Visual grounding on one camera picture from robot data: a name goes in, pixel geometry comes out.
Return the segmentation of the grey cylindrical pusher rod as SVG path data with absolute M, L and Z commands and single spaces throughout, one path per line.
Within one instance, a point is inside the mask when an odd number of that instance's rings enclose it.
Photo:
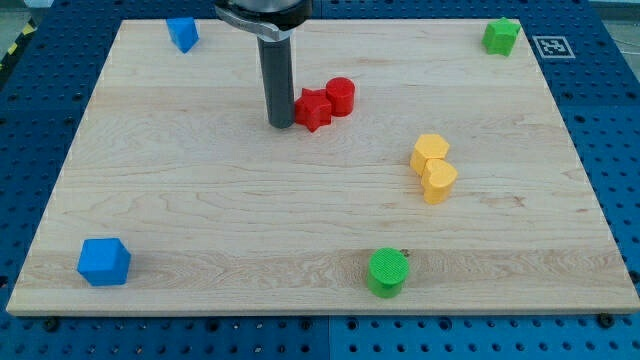
M 291 34 L 285 32 L 278 41 L 258 38 L 267 117 L 277 129 L 288 128 L 295 122 Z

